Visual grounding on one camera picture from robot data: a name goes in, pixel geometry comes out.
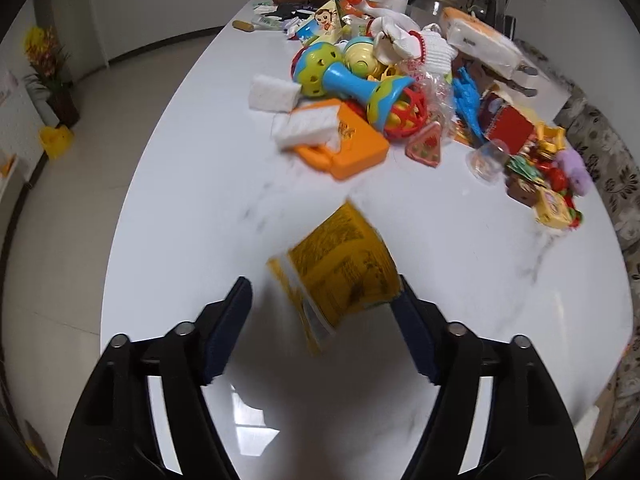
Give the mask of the yellow snack cup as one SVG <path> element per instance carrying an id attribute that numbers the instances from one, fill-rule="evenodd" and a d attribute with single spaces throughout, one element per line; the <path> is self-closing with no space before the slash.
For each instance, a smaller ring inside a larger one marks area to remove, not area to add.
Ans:
<path id="1" fill-rule="evenodd" d="M 378 231 L 350 200 L 267 266 L 318 354 L 346 316 L 400 295 L 396 264 Z"/>

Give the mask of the purple plush toy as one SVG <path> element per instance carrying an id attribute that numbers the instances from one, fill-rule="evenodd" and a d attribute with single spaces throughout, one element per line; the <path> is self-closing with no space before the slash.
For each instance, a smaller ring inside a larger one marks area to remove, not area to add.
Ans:
<path id="1" fill-rule="evenodd" d="M 588 194 L 592 187 L 592 180 L 578 151 L 568 146 L 555 155 L 554 162 L 566 175 L 574 194 L 579 196 Z"/>

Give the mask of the clear plastic cup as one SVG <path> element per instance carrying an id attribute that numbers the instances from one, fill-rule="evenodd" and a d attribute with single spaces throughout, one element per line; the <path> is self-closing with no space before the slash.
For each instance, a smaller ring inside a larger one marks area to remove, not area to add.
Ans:
<path id="1" fill-rule="evenodd" d="M 487 184 L 494 184 L 503 173 L 510 151 L 503 140 L 489 140 L 466 156 L 471 174 Z"/>

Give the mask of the triangular pizza toy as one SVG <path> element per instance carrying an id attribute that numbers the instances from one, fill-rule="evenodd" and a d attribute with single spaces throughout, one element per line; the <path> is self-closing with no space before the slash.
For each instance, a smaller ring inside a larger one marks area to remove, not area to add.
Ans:
<path id="1" fill-rule="evenodd" d="M 436 168 L 442 157 L 441 140 L 442 126 L 437 120 L 433 120 L 410 136 L 405 146 L 405 155 L 422 165 Z"/>

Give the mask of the orange toy case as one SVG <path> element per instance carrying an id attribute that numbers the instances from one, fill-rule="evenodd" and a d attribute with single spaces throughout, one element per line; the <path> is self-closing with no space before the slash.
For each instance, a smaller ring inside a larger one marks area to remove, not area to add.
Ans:
<path id="1" fill-rule="evenodd" d="M 334 177 L 347 180 L 384 162 L 390 144 L 382 133 L 372 128 L 348 103 L 328 99 L 303 106 L 303 110 L 338 106 L 338 133 L 341 146 L 333 151 L 326 145 L 296 146 L 293 152 L 306 164 Z"/>

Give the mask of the blue toy dinosaur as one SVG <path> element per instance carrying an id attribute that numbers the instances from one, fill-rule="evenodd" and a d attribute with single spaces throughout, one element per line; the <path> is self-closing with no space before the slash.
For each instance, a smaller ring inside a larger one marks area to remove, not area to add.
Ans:
<path id="1" fill-rule="evenodd" d="M 477 90 L 475 81 L 464 67 L 460 67 L 457 75 L 452 80 L 451 87 L 458 117 L 464 122 L 469 132 L 472 133 L 474 142 L 483 144 L 486 139 L 478 122 L 480 92 Z"/>

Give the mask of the red lattice toy ball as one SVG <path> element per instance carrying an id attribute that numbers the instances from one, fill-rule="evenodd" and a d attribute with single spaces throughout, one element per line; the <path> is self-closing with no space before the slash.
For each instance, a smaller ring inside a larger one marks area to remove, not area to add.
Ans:
<path id="1" fill-rule="evenodd" d="M 390 140 L 402 140 L 417 133 L 428 116 L 426 97 L 420 86 L 409 84 L 398 93 L 385 121 L 384 133 Z"/>

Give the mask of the white sponge on case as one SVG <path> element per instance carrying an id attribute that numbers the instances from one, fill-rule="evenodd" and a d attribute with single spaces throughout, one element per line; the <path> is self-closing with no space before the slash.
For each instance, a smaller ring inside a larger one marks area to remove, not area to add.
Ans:
<path id="1" fill-rule="evenodd" d="M 338 105 L 304 108 L 273 118 L 271 137 L 279 150 L 296 146 L 326 145 L 338 151 L 341 145 Z"/>

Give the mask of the white sponge block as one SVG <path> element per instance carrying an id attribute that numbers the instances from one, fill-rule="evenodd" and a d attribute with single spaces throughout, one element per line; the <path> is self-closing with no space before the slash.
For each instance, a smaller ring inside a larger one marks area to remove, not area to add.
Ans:
<path id="1" fill-rule="evenodd" d="M 297 82 L 258 74 L 250 82 L 248 106 L 261 112 L 289 113 L 301 95 L 302 86 Z"/>

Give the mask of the yellow flower pot plant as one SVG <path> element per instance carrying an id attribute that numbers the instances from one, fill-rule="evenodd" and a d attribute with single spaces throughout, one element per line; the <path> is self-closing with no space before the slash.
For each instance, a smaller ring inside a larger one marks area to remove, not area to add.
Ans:
<path id="1" fill-rule="evenodd" d="M 59 125 L 72 128 L 79 120 L 79 112 L 70 94 L 73 83 L 64 74 L 68 55 L 54 28 L 32 26 L 26 32 L 23 49 L 32 70 L 26 77 L 29 87 L 43 97 Z"/>

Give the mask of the white knitted glove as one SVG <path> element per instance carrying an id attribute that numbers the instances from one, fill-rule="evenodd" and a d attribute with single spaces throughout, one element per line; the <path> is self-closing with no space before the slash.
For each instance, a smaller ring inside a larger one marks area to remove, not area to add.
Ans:
<path id="1" fill-rule="evenodd" d="M 383 16 L 370 21 L 369 32 L 373 39 L 373 55 L 384 65 L 416 62 L 430 73 L 446 74 L 458 55 L 436 24 L 407 30 L 393 18 Z"/>

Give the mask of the blue green toy rattle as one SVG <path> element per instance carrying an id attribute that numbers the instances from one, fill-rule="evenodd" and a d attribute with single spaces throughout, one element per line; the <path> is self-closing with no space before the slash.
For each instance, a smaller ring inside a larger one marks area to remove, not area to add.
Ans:
<path id="1" fill-rule="evenodd" d="M 292 59 L 291 77 L 302 86 L 305 98 L 346 96 L 357 101 L 364 107 L 367 122 L 379 132 L 384 132 L 386 117 L 398 93 L 414 84 L 408 76 L 391 76 L 382 81 L 360 78 L 346 67 L 340 49 L 328 42 L 300 50 Z"/>

